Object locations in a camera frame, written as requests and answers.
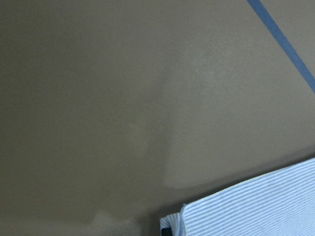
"painted wall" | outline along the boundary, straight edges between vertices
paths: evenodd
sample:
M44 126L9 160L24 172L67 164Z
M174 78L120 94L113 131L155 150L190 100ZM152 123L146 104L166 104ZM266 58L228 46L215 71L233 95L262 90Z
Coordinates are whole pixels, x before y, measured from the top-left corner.
M315 74L315 2L263 3ZM315 95L245 0L0 8L1 235L158 235L315 152Z

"blue painter's tape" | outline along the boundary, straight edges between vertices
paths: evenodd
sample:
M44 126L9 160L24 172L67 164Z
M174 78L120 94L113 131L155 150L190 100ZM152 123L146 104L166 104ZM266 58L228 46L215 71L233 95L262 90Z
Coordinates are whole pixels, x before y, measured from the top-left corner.
M247 0L315 93L315 79L260 0Z

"folded fabric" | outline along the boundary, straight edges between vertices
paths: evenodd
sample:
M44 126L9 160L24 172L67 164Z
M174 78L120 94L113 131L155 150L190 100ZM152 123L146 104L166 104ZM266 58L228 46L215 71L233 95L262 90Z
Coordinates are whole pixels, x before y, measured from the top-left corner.
M173 236L315 235L315 158L184 205L160 227Z

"striped fabric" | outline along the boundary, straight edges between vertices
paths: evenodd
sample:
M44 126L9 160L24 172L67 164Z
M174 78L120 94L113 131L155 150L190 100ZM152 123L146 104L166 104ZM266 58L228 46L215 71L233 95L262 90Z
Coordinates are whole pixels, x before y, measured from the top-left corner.
M315 236L315 158L184 205L160 226L173 236Z

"black object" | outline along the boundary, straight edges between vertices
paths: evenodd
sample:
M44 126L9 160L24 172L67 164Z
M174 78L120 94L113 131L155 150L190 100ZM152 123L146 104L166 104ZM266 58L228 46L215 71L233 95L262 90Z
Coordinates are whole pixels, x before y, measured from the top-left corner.
M162 236L173 236L171 228L163 228L161 234Z

